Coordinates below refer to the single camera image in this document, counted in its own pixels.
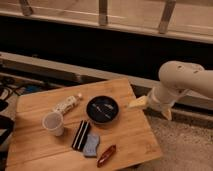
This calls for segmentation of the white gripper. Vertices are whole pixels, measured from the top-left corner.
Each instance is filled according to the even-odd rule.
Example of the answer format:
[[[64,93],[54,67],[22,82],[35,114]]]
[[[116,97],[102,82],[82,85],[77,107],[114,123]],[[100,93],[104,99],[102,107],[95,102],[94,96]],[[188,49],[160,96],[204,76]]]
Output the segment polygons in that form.
[[[172,120],[171,108],[181,97],[181,94],[170,88],[159,84],[151,89],[146,96],[141,96],[135,100],[132,100],[129,104],[129,108],[142,108],[146,109],[149,105],[150,108],[162,112],[162,115],[169,121]]]

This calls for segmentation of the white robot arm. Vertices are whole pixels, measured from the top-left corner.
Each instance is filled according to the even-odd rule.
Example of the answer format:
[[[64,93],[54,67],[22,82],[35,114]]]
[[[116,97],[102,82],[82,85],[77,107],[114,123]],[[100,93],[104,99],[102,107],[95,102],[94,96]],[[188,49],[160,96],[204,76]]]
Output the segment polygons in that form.
[[[132,100],[129,108],[151,108],[172,120],[171,108],[189,91],[213,99],[213,70],[206,70],[202,65],[168,61],[160,67],[158,77],[160,83],[146,96]]]

